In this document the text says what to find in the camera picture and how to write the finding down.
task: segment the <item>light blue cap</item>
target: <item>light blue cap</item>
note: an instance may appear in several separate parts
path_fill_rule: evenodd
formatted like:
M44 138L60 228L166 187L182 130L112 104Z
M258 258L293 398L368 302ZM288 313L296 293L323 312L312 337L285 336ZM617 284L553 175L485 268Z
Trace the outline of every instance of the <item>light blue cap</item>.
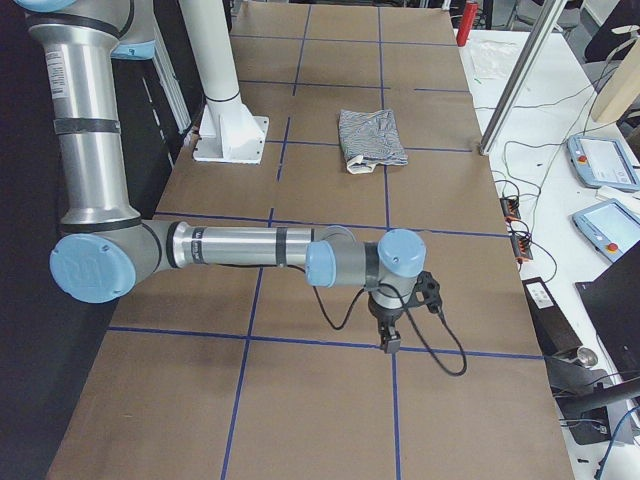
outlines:
M55 12L76 3L76 0L13 0L32 12Z
M111 52L111 58L118 60L150 60L155 53L155 40L143 43L121 43Z
M62 290L87 303L121 297L136 283L136 270L127 254L97 235L64 237L49 256L49 268Z
M378 256L391 273L412 278L424 269L427 247L417 233L400 228L385 233L380 239Z
M307 283L314 287L332 287L336 282L336 256L326 240L307 245L305 265Z

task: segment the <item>device screen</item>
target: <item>device screen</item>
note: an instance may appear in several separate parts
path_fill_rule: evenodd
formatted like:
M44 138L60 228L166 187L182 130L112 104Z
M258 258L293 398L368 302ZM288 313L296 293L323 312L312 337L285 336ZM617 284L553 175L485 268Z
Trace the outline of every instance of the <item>device screen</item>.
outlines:
M610 183L633 183L616 144L604 140L580 139L584 154L596 180Z
M585 217L623 253L640 240L640 225L615 205L599 208Z

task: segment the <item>black band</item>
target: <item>black band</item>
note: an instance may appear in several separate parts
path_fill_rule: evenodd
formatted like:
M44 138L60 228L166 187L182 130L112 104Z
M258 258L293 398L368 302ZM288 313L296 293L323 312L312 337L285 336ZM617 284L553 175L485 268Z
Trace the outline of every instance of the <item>black band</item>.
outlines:
M153 269L153 271L155 272L156 270L158 270L158 267L160 266L160 262L162 261L162 244L160 243L160 239L156 235L156 232L153 231L153 228L151 228L149 225L147 225L144 222L142 222L142 228L144 228L147 232L149 232L149 234L156 241L156 247L158 248L158 261L156 262L156 268Z
M104 118L56 118L53 121L56 135L74 133L117 133L120 134L120 122Z
M136 227L142 223L140 217L104 223L62 223L60 228L65 233L111 232L123 228Z
M378 288L378 273L380 271L377 244L365 242L364 261L364 289L367 291L375 290Z
M200 265L206 265L204 261L204 255L202 254L202 237L204 236L204 227L196 227L193 229L193 235L191 235L191 257L193 263Z
M122 38L127 34L129 29L131 28L131 24L133 24L133 17L135 16L135 13L136 13L135 0L129 0L129 15L127 16L127 21L124 22L124 26L122 27L122 30L118 32L118 38Z
M73 25L76 27L87 27L119 38L120 32L110 23L93 18L70 15L68 13L48 13L46 15L33 14L27 17L27 27L37 25Z
M169 265L173 268L180 268L176 263L176 257L173 253L173 236L178 229L178 225L182 222L173 222L169 225L169 230L167 230L167 242L165 243L165 251L167 252L167 260L169 261Z
M238 93L236 93L233 97L229 97L229 98L227 98L226 100L216 100L215 98L210 98L210 97L207 97L206 95L205 95L205 98L206 98L207 100L212 101L212 102L224 103L224 102L229 102L229 101L233 100L233 99L234 99L234 98L236 98L238 95L240 95L240 90L238 90Z
M287 266L287 227L276 229L276 265Z

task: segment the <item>table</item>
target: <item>table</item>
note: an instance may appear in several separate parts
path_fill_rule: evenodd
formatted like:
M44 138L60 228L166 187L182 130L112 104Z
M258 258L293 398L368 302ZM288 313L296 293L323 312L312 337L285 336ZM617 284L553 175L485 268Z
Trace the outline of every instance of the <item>table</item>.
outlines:
M120 302L49 477L569 478L448 13L249 2L232 45L243 101L270 117L262 163L185 148L156 218L412 228L469 371L446 376L404 321L384 355L365 302L330 330L294 271L161 272ZM347 174L340 108L393 108L409 165ZM354 293L322 290L334 317ZM415 317L459 366L437 319Z
M515 63L517 54L524 45L527 34L520 32L471 32L468 47L460 50L465 67L467 81L474 98L476 114L481 129L484 129L493 113L494 107L506 84L505 78L478 78L474 59L482 61L483 42L496 42L494 46L513 46L515 53L502 58L503 68L510 68ZM589 85L582 68L573 56L566 41L560 34L552 34L538 63L532 69L527 81L527 88L517 100L517 105L539 105L555 103L557 100L573 95L581 88ZM504 145L510 140L517 140L531 145L559 143L565 138L569 127L578 119L571 133L584 129L588 108L595 98L591 87L578 93L574 98L557 105L538 109L515 109L505 128L500 134L490 161L495 179L504 178L499 173L505 172L503 160ZM600 125L589 123L587 128ZM623 140L615 125L606 126L592 132L592 135L617 138ZM634 159L633 153L623 141L627 153ZM584 188L578 181L569 163L569 156L564 147L549 146L543 149L531 149L511 145L507 151L507 162L510 171L520 178L539 184L547 170L548 176L543 186L543 193L538 205L535 221L535 240L547 248L558 261L558 272L548 283L548 287L557 300L558 305L568 318L585 346L596 351L600 362L596 368L609 372L606 352L601 348L596 332L574 288L574 282L590 281L600 275L609 263L597 254L590 243L573 226L570 215L578 210L598 202L595 190ZM522 192L534 193L535 189L522 182ZM520 211L523 219L530 225L533 223L533 201L523 201ZM534 248L535 261L525 263L521 270L523 279L541 276L549 278L553 271L551 260L540 250ZM602 458L606 445L581 447L575 444L571 435L565 433L567 448L572 461L576 479L591 479L595 472L595 464ZM589 463L578 463L577 458L588 459ZM628 446L617 448L611 455L603 478L621 480L635 479L640 475L640 448Z

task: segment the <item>folded towel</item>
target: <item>folded towel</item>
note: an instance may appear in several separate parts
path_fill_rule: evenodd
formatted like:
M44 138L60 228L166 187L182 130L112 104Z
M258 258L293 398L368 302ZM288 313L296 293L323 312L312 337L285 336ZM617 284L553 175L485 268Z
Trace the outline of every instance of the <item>folded towel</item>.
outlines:
M340 110L338 130L349 173L371 173L378 164L407 164L393 110L373 113Z

